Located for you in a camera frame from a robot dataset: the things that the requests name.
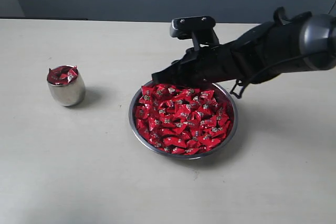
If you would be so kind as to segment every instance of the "candy wrapper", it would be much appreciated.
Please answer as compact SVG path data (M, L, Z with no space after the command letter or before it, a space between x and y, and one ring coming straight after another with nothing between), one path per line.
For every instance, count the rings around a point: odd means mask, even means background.
M217 147L232 128L226 102L214 90L165 84L141 88L134 110L136 129L148 143L167 153L194 155Z
M49 68L47 81L56 86L67 85L78 77L77 66L61 66L55 69Z

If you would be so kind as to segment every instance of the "stainless steel bowl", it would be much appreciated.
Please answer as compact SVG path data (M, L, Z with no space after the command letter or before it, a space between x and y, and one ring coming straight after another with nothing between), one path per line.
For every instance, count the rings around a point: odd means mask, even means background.
M145 84L145 86L153 86L154 83L152 81L147 82ZM164 151L161 151L157 148L155 148L154 146L152 146L151 144L149 144L146 139L144 139L137 131L137 127L135 124L135 117L134 117L134 113L135 113L135 108L136 105L138 103L139 98L141 97L141 89L139 89L137 91L137 93L134 95L131 104L130 104L130 108L129 108L129 120L130 120L130 124L131 124L131 128L133 133L135 134L135 136L137 137L137 139L144 145L146 146L148 149L161 154L163 156L166 157L170 157L170 158L174 158L174 159L197 159L197 158L201 158L207 155L210 155L216 151L218 151L219 149L223 148L234 136L236 130L237 130L237 125L238 125L238 112L237 112L237 107L236 104L234 102L234 100L232 99L232 97L230 96L230 94L224 89L222 88L220 85L212 83L209 84L208 87L204 87L204 88L208 88L208 89L213 89L215 90L215 94L214 96L216 97L216 99L218 101L228 101L230 106L228 107L228 113L230 114L230 118L233 120L233 127L230 131L230 133L228 134L228 136L225 138L225 140L223 142L221 142L217 147L213 148L211 151L209 152L205 152L205 153L199 153L199 154L195 154L195 155L179 155L179 154L171 154L171 153L166 153Z

